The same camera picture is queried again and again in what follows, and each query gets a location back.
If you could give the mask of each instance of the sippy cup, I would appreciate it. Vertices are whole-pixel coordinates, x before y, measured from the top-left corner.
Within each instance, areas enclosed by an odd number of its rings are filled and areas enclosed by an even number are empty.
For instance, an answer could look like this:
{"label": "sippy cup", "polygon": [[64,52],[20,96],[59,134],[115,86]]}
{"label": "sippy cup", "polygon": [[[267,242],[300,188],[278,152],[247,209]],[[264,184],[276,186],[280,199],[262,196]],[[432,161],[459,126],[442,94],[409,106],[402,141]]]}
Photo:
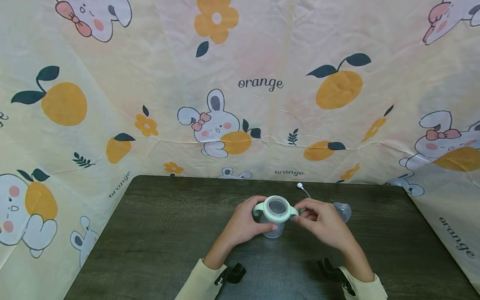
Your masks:
{"label": "sippy cup", "polygon": [[285,198],[280,196],[270,196],[262,203],[255,205],[253,215],[258,216],[260,211],[263,211],[260,223],[272,223],[278,226],[277,230],[264,233],[270,239],[276,239],[281,236],[285,222],[291,216],[299,215],[298,211],[290,206]]}

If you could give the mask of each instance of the fern sprig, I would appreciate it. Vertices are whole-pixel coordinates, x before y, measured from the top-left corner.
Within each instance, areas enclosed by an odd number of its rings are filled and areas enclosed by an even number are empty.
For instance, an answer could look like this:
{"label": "fern sprig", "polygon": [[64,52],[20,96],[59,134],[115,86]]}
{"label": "fern sprig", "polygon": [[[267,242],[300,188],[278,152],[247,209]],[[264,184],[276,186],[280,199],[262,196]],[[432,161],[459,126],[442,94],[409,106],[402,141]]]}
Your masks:
{"label": "fern sprig", "polygon": [[83,156],[80,156],[78,153],[74,153],[73,156],[75,157],[75,159],[72,159],[75,164],[77,164],[79,167],[84,167],[84,168],[88,168],[88,167],[91,167],[93,165],[96,165],[96,164],[91,164],[90,163],[90,159],[86,159],[84,158]]}
{"label": "fern sprig", "polygon": [[297,128],[293,131],[293,133],[288,134],[288,144],[289,145],[295,145],[295,146],[297,145],[297,144],[295,144],[295,142],[298,141],[298,139],[297,139],[298,131],[299,131],[299,129]]}

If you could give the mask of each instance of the dark green leaf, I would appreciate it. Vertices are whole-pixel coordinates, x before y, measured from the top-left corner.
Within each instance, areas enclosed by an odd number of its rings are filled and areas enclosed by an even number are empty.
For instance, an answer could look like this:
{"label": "dark green leaf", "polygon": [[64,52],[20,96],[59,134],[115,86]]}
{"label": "dark green leaf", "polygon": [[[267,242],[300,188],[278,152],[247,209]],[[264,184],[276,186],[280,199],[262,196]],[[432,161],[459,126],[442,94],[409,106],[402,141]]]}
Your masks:
{"label": "dark green leaf", "polygon": [[145,107],[145,105],[142,107],[143,111],[144,111],[144,114],[148,117],[148,115],[150,114],[150,112],[148,112],[148,109]]}
{"label": "dark green leaf", "polygon": [[387,109],[387,111],[384,114],[384,117],[386,117],[386,115],[388,115],[390,111],[392,111],[392,109],[393,109],[393,105],[389,109]]}
{"label": "dark green leaf", "polygon": [[245,131],[245,132],[248,131],[249,125],[248,125],[247,120],[243,119],[243,123],[242,123],[242,126],[241,126],[241,127],[242,127],[243,131]]}
{"label": "dark green leaf", "polygon": [[356,53],[346,58],[347,62],[355,67],[364,66],[372,62],[370,57],[364,53]]}
{"label": "dark green leaf", "polygon": [[113,139],[117,140],[119,142],[135,141],[134,138],[132,138],[130,135],[128,135],[126,133],[117,134],[117,136],[115,136]]}
{"label": "dark green leaf", "polygon": [[47,180],[47,179],[50,177],[49,175],[45,174],[45,173],[44,173],[42,170],[40,170],[40,169],[35,169],[35,170],[33,170],[32,176],[33,176],[36,180],[38,180],[38,181],[40,181],[40,182],[45,181],[45,180]]}
{"label": "dark green leaf", "polygon": [[207,51],[208,51],[208,41],[204,41],[203,43],[198,45],[197,54],[195,57],[203,56],[205,55],[205,53],[207,53]]}
{"label": "dark green leaf", "polygon": [[250,130],[250,135],[252,136],[252,138],[255,138],[255,139],[260,138],[260,133],[261,133],[260,128],[252,128],[252,130]]}
{"label": "dark green leaf", "polygon": [[333,73],[336,73],[336,72],[337,72],[337,70],[334,66],[323,65],[320,68],[317,68],[317,69],[311,71],[310,73],[308,73],[307,76],[308,75],[313,75],[317,78],[323,78],[323,77],[327,77],[328,75],[332,75]]}
{"label": "dark green leaf", "polygon": [[328,149],[345,150],[345,145],[343,145],[341,142],[331,142],[331,143],[328,143]]}
{"label": "dark green leaf", "polygon": [[39,91],[21,91],[16,93],[11,102],[20,102],[23,104],[34,104],[43,98],[46,94]]}
{"label": "dark green leaf", "polygon": [[27,174],[27,172],[22,171],[22,170],[17,170],[20,175],[22,175],[26,180],[33,182],[33,179],[30,177],[30,175]]}
{"label": "dark green leaf", "polygon": [[60,68],[57,66],[48,66],[40,70],[36,78],[41,81],[54,80],[59,76]]}

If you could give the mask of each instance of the fabric backdrop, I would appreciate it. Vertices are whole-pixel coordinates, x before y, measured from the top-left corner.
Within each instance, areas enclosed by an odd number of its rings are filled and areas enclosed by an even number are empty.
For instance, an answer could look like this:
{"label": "fabric backdrop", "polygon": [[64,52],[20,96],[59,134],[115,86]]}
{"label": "fabric backdrop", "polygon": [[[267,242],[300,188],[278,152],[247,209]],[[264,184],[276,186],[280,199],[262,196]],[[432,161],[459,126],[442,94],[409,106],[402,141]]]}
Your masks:
{"label": "fabric backdrop", "polygon": [[480,290],[479,8],[3,1],[2,297],[62,299],[140,174],[400,185]]}

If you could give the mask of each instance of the black clip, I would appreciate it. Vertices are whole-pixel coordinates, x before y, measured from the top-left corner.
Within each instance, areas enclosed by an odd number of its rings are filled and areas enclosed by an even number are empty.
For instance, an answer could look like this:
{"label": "black clip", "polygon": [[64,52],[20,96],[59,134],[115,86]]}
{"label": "black clip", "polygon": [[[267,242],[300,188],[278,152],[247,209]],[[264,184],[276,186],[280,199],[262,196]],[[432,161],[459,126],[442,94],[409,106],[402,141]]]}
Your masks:
{"label": "black clip", "polygon": [[318,268],[320,269],[320,273],[322,275],[334,282],[341,282],[343,287],[347,289],[347,292],[355,297],[355,291],[352,289],[352,285],[345,277],[345,274],[339,268],[333,268],[332,264],[328,260],[328,258],[324,258],[321,261],[317,261]]}
{"label": "black clip", "polygon": [[223,284],[224,279],[230,283],[239,283],[247,270],[241,264],[236,264],[235,267],[227,267],[220,276],[215,280],[215,285]]}

